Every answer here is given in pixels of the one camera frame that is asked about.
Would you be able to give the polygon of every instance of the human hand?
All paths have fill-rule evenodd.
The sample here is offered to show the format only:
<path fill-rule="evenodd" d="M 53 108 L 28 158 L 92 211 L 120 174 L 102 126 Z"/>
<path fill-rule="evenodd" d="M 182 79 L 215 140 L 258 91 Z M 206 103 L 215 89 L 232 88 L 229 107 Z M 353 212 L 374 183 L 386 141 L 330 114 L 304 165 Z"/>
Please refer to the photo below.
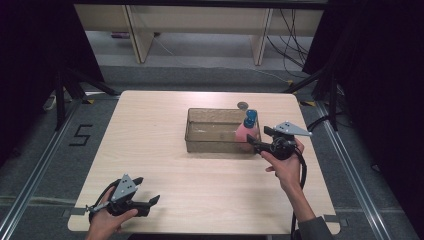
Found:
<path fill-rule="evenodd" d="M 300 151 L 299 153 L 302 154 L 305 146 L 299 140 L 295 139 L 295 141 L 299 149 L 296 151 Z M 293 153 L 286 160 L 278 160 L 266 151 L 262 151 L 261 156 L 271 164 L 265 171 L 275 171 L 275 176 L 280 180 L 281 188 L 286 192 L 298 221 L 304 222 L 314 219 L 315 214 L 300 186 L 300 161 L 298 156 Z"/>
<path fill-rule="evenodd" d="M 305 146 L 295 139 L 297 148 L 302 154 Z M 262 151 L 262 158 L 267 160 L 271 166 L 267 167 L 265 171 L 275 172 L 275 176 L 280 180 L 281 188 L 288 193 L 288 191 L 299 190 L 300 188 L 300 162 L 298 156 L 293 153 L 286 160 L 278 160 L 271 153 Z"/>
<path fill-rule="evenodd" d="M 100 203 L 104 203 L 109 199 L 114 188 L 115 187 L 109 188 Z M 137 213 L 137 209 L 131 209 L 119 216 L 113 216 L 105 208 L 101 209 L 91 220 L 86 239 L 108 239 L 113 233 L 120 232 L 121 224 L 132 217 L 135 217 Z"/>

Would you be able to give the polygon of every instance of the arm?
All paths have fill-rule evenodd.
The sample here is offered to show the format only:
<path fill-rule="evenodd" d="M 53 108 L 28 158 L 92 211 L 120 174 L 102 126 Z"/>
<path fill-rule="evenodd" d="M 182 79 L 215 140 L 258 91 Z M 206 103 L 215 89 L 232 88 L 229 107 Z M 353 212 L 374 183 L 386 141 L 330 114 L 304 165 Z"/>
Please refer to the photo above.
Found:
<path fill-rule="evenodd" d="M 296 139 L 300 154 L 304 146 Z M 278 160 L 272 154 L 262 151 L 261 156 L 271 166 L 267 172 L 275 172 L 280 180 L 280 186 L 287 194 L 294 214 L 299 222 L 299 230 L 302 239 L 333 239 L 333 236 L 322 218 L 317 218 L 300 186 L 300 162 L 296 154 L 286 160 Z"/>
<path fill-rule="evenodd" d="M 104 203 L 109 199 L 114 187 L 111 187 L 101 200 Z M 115 232 L 121 231 L 121 224 L 137 215 L 137 209 L 131 209 L 119 216 L 111 215 L 105 208 L 96 213 L 91 220 L 86 240 L 106 240 Z"/>

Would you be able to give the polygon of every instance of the transparent bin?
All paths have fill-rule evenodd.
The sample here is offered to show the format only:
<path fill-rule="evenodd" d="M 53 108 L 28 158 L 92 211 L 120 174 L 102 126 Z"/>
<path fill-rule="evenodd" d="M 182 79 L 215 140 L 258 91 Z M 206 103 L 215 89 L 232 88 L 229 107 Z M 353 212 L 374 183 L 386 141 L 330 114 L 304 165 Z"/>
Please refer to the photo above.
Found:
<path fill-rule="evenodd" d="M 187 152 L 197 153 L 240 153 L 254 154 L 253 148 L 242 150 L 240 145 L 247 142 L 235 142 L 235 131 L 246 117 L 240 109 L 188 109 L 185 141 Z M 259 128 L 259 115 L 256 127 Z"/>

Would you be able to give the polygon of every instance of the small round object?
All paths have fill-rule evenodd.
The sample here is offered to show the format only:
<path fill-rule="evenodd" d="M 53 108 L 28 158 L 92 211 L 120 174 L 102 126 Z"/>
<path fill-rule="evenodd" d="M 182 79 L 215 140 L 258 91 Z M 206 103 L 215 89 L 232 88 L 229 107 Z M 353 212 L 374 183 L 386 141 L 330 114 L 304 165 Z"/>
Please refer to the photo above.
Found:
<path fill-rule="evenodd" d="M 247 104 L 247 102 L 239 102 L 237 103 L 237 107 L 240 110 L 247 110 L 249 108 L 249 104 Z"/>

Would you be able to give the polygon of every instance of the wooden table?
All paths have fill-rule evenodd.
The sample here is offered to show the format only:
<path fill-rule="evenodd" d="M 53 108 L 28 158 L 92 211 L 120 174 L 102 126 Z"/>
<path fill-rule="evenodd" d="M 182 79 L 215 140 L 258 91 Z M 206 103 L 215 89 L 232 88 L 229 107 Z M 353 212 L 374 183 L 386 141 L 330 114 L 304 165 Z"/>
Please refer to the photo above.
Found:
<path fill-rule="evenodd" d="M 291 94 L 223 92 L 124 92 L 87 176 L 76 207 L 93 204 L 104 188 L 128 173 L 144 177 L 133 197 L 160 194 L 147 218 L 133 218 L 125 232 L 173 234 L 288 234 L 292 208 L 269 164 L 259 155 L 188 153 L 184 140 L 189 108 L 237 109 L 244 101 L 258 111 L 263 126 L 290 121 L 306 129 Z M 309 137 L 305 194 L 317 216 L 335 215 Z M 87 231 L 88 214 L 71 216 L 72 231 Z M 338 223 L 328 223 L 333 234 Z"/>

